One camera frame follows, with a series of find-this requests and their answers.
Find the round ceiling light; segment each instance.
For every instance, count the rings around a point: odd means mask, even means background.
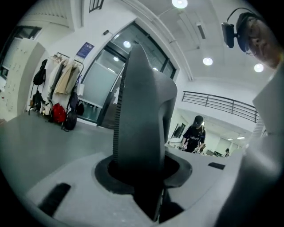
[[[131,43],[129,41],[124,41],[123,42],[123,45],[126,47],[126,48],[130,48],[131,47]]]
[[[205,64],[207,66],[211,66],[213,64],[213,60],[211,58],[204,58],[203,64]]]
[[[254,70],[257,72],[257,73],[261,73],[262,71],[263,71],[263,69],[264,69],[264,67],[263,67],[263,65],[262,64],[256,64],[255,66],[254,66]]]
[[[184,9],[185,7],[187,7],[187,0],[172,0],[172,4],[176,8]]]

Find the black cap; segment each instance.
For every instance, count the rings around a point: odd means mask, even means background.
[[[262,18],[260,18],[258,15],[251,13],[251,12],[245,12],[245,13],[241,13],[239,15],[239,19],[236,23],[237,40],[238,40],[239,47],[243,52],[247,51],[247,49],[245,47],[247,38],[246,38],[244,32],[245,32],[245,27],[246,27],[246,24],[247,24],[249,17],[253,17],[253,18],[256,18],[258,20],[262,20]]]
[[[197,115],[194,121],[196,122],[196,124],[201,125],[203,123],[203,117],[200,115]]]

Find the air conditioning vent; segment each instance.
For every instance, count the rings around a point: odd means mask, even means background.
[[[206,39],[202,26],[200,24],[198,24],[197,27],[199,29],[199,32],[200,32],[202,39]]]

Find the wall sign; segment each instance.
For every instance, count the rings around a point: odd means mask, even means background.
[[[76,55],[85,59],[93,48],[94,48],[94,45],[85,42],[85,44],[80,48],[80,50],[78,51]]]

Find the white locker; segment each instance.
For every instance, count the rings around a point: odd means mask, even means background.
[[[4,96],[6,107],[14,116],[24,111],[36,66],[44,51],[39,42],[25,38],[15,51]]]

